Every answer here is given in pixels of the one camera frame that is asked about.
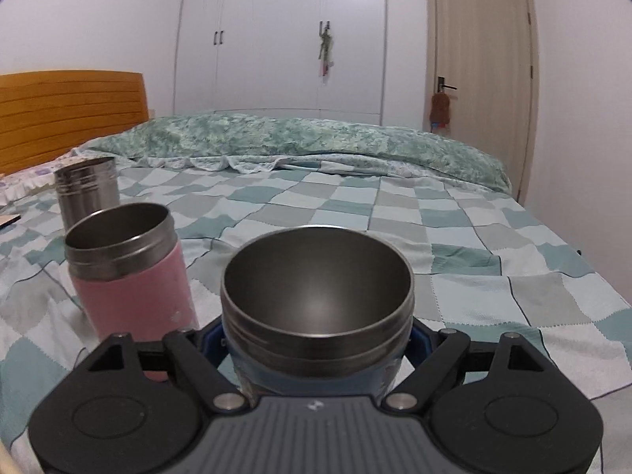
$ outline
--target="wardrobe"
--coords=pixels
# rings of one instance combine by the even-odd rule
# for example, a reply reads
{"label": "wardrobe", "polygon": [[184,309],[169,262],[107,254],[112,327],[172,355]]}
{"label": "wardrobe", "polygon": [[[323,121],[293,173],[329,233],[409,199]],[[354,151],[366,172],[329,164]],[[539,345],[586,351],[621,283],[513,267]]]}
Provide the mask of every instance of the wardrobe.
{"label": "wardrobe", "polygon": [[385,0],[183,0],[175,112],[379,124],[385,34]]}

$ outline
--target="pink thermos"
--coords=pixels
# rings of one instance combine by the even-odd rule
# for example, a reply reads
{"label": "pink thermos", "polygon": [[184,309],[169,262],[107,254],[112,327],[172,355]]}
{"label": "pink thermos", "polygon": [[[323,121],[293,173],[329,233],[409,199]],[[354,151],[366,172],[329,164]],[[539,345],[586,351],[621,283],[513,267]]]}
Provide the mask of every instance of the pink thermos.
{"label": "pink thermos", "polygon": [[131,203],[100,210],[67,233],[70,277],[99,340],[129,332],[160,340],[198,325],[169,209]]}

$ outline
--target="wooden headboard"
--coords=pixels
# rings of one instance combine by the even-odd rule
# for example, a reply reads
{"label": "wooden headboard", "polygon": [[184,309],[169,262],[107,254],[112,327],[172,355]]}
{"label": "wooden headboard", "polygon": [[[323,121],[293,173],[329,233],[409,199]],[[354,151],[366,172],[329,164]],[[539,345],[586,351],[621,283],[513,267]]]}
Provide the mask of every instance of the wooden headboard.
{"label": "wooden headboard", "polygon": [[0,173],[55,159],[148,119],[140,73],[34,71],[0,75]]}

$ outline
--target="wall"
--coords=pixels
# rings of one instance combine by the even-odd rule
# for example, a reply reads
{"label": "wall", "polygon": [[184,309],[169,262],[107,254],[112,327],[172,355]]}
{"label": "wall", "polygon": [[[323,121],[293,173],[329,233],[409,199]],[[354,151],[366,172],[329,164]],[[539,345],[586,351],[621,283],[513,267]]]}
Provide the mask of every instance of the wall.
{"label": "wall", "polygon": [[632,1],[535,3],[540,113],[526,206],[632,301]]}
{"label": "wall", "polygon": [[181,0],[2,0],[0,73],[138,71],[150,109],[169,115]]}
{"label": "wall", "polygon": [[387,26],[383,123],[427,128],[427,0],[387,0]]}

